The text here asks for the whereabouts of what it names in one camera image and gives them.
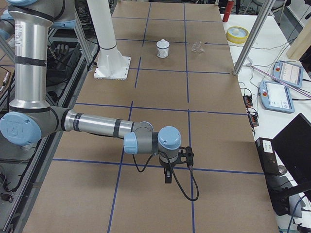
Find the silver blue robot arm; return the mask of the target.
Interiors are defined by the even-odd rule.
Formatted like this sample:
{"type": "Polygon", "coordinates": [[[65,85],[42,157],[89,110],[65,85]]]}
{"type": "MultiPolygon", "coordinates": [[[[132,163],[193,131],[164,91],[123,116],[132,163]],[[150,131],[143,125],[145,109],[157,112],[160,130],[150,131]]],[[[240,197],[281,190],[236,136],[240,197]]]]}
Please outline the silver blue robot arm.
{"type": "Polygon", "coordinates": [[[166,126],[155,132],[148,122],[131,122],[76,113],[50,106],[46,99],[48,30],[57,22],[75,20],[72,0],[11,0],[8,11],[15,22],[15,97],[0,120],[2,135],[25,146],[54,132],[77,131],[123,140],[128,154],[159,155],[165,182],[176,179],[181,135],[166,126]]]}

